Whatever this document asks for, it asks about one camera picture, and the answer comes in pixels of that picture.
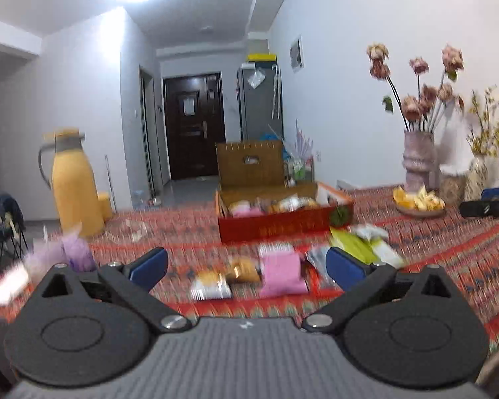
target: yellow thermos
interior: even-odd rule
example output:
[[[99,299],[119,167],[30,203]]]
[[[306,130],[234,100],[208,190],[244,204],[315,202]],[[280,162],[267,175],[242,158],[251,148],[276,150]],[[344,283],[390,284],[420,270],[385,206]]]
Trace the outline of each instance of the yellow thermos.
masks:
[[[55,206],[63,232],[81,223],[81,237],[99,233],[104,227],[94,174],[81,147],[85,135],[78,129],[65,129],[51,135],[54,142],[39,150],[41,176],[54,193]],[[52,183],[45,176],[41,156],[55,150]]]

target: tile floor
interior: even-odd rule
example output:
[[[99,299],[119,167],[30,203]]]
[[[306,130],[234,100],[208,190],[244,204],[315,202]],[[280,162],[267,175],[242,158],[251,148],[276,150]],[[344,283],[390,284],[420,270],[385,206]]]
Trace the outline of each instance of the tile floor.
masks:
[[[185,204],[212,202],[218,184],[218,177],[171,180],[160,194],[162,207],[174,208]]]

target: red box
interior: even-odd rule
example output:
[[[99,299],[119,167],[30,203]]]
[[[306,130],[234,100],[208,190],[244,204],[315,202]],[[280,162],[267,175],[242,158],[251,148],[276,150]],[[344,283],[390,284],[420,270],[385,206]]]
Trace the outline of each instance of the red box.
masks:
[[[346,193],[315,182],[285,187],[280,141],[217,144],[217,158],[220,189],[215,207],[224,244],[325,232],[331,222],[341,226],[351,222],[353,200]],[[253,202],[257,197],[280,201],[294,194],[314,198],[322,206],[257,217],[231,217],[228,213],[233,202]],[[336,205],[329,205],[329,197]]]

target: thermos handle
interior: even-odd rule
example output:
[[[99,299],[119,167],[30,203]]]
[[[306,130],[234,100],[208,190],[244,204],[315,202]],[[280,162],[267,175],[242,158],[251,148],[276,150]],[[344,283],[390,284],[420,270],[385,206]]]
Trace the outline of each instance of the thermos handle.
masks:
[[[45,176],[45,172],[43,170],[43,164],[41,162],[41,159],[43,158],[43,152],[46,150],[55,150],[55,142],[52,144],[45,144],[41,148],[39,148],[39,171],[41,173],[41,177],[43,177],[43,180],[45,181],[46,185],[51,189],[52,185],[50,184],[50,180],[48,177]]]

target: pink artificial flower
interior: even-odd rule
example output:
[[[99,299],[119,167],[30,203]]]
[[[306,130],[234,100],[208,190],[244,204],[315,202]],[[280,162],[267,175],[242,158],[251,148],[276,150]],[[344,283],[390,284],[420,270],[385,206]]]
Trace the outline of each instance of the pink artificial flower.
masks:
[[[384,81],[390,76],[390,69],[386,64],[383,64],[382,60],[373,60],[370,75],[379,81]]]
[[[462,59],[462,51],[450,45],[442,49],[442,62],[445,66],[445,71],[454,71],[464,69],[464,60]]]
[[[373,44],[368,46],[366,54],[368,54],[370,60],[382,61],[385,57],[388,57],[388,48],[384,44]]]
[[[403,115],[408,121],[419,121],[421,119],[421,111],[418,99],[408,95],[402,102]]]
[[[429,71],[429,64],[421,57],[416,57],[409,60],[409,64],[410,67],[413,68],[413,71],[416,75],[421,75]]]
[[[421,91],[421,98],[427,101],[429,107],[434,105],[436,101],[436,96],[438,95],[438,89],[436,87],[428,86],[423,84],[423,89]]]
[[[451,84],[443,84],[440,90],[438,91],[438,98],[442,102],[447,102],[453,97],[453,87]]]
[[[421,96],[419,100],[419,111],[422,115],[427,115],[432,108],[432,103],[425,99],[425,97]]]

